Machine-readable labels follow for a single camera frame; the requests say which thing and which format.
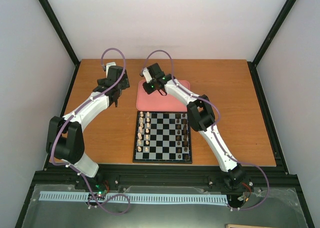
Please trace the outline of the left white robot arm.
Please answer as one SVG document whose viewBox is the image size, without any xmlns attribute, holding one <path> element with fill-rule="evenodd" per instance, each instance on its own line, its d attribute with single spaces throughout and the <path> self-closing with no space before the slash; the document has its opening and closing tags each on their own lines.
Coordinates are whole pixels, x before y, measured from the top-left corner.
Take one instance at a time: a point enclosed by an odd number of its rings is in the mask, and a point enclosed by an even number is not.
<svg viewBox="0 0 320 228">
<path fill-rule="evenodd" d="M 85 128 L 111 105 L 118 105 L 122 91 L 130 87 L 127 71 L 115 62 L 103 66 L 106 77 L 97 80 L 97 87 L 76 109 L 63 117 L 53 117 L 48 126 L 46 152 L 54 165 L 73 168 L 87 176 L 93 189 L 103 186 L 104 176 L 99 165 L 85 153 Z"/>
</svg>

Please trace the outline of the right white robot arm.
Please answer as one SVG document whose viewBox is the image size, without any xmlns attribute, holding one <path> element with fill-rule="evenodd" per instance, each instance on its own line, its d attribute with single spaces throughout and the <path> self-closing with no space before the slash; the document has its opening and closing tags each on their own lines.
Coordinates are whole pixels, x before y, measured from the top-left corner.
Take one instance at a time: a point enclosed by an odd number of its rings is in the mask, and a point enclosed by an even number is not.
<svg viewBox="0 0 320 228">
<path fill-rule="evenodd" d="M 220 135 L 209 98 L 192 92 L 173 75 L 166 75 L 157 63 L 144 67 L 140 76 L 145 78 L 142 86 L 147 94 L 163 91 L 186 106 L 189 125 L 194 131 L 199 132 L 214 153 L 221 171 L 225 174 L 223 181 L 226 188 L 233 190 L 240 185 L 245 172 Z"/>
</svg>

